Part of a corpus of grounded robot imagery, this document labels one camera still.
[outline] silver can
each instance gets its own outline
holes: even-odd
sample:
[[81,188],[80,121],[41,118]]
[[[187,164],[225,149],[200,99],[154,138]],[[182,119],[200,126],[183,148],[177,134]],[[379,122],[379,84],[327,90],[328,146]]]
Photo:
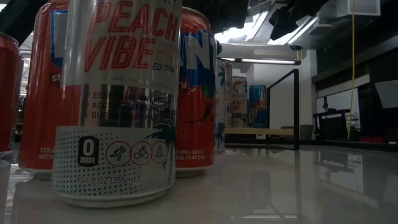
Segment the silver can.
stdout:
[[225,63],[222,59],[217,59],[216,73],[216,100],[215,100],[215,153],[225,151],[225,116],[226,116],[226,97],[225,97]]
[[225,102],[226,102],[226,127],[232,127],[232,63],[225,63]]
[[232,122],[234,128],[248,125],[248,81],[245,77],[232,78]]
[[120,207],[175,181],[181,0],[71,0],[52,185]]

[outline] red can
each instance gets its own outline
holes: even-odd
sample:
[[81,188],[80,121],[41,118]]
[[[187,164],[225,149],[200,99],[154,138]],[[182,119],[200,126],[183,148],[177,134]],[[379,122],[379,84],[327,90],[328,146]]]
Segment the red can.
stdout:
[[60,114],[69,1],[51,0],[36,16],[19,165],[49,177]]
[[0,157],[12,150],[23,59],[18,42],[0,32]]
[[208,19],[186,7],[180,48],[177,175],[200,175],[214,162],[217,49]]

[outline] dotted pattern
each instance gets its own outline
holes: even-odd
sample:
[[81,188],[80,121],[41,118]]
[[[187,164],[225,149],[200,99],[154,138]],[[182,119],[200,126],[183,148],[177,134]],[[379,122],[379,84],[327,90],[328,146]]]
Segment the dotted pattern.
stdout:
[[[78,140],[83,136],[95,136],[99,139],[97,166],[82,167],[77,163]],[[89,134],[88,131],[68,132],[58,129],[52,174],[52,185],[55,191],[60,194],[78,196],[142,193],[142,184],[134,182],[141,175],[142,167],[133,167],[131,163],[113,167],[106,162],[106,148],[117,140],[118,137],[113,133]],[[121,177],[120,180],[124,179],[126,182],[118,183],[117,177]]]

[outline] energy drink can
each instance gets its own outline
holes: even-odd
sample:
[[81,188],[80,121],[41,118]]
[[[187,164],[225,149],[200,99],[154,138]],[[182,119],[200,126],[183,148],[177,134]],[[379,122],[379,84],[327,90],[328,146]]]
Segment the energy drink can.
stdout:
[[18,42],[0,32],[0,157],[12,150],[23,65]]
[[71,0],[52,185],[120,207],[175,181],[181,0]]
[[200,175],[214,163],[217,46],[208,19],[183,7],[178,99],[177,175]]
[[49,179],[60,120],[61,69],[69,1],[51,0],[37,13],[19,166]]
[[225,63],[225,102],[226,102],[226,123],[227,128],[232,127],[232,63],[224,60]]
[[254,128],[267,128],[267,87],[252,85],[249,88],[249,119]]
[[225,63],[221,59],[217,59],[216,69],[216,100],[215,100],[215,128],[216,128],[216,145],[215,153],[225,151],[225,121],[226,121],[226,92],[225,92]]
[[232,78],[232,122],[234,128],[248,125],[248,81],[245,77]]

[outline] can rim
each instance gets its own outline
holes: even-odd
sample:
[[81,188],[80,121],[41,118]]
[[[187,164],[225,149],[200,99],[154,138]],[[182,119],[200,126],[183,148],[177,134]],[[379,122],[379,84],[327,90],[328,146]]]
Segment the can rim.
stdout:
[[1,37],[5,37],[5,38],[8,38],[9,40],[14,41],[14,42],[19,46],[18,41],[17,41],[16,39],[12,38],[10,35],[7,35],[7,34],[5,34],[5,33],[3,33],[3,32],[0,32],[0,36],[1,36]]
[[202,18],[204,18],[206,20],[207,23],[209,23],[209,26],[211,27],[209,19],[203,13],[201,13],[195,9],[192,9],[190,7],[185,7],[185,6],[182,7],[182,11],[193,12],[193,13],[201,16]]

